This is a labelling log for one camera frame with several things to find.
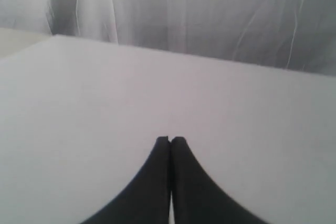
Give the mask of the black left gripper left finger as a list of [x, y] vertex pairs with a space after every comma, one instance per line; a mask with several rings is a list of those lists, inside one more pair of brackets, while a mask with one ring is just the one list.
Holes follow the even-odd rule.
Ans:
[[169, 223], [170, 200], [170, 142], [161, 136], [125, 189], [84, 223]]

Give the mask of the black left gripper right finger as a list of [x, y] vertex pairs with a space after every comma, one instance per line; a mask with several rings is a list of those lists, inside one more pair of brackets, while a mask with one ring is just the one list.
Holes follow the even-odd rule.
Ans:
[[183, 137], [171, 141], [175, 223], [265, 223], [208, 176]]

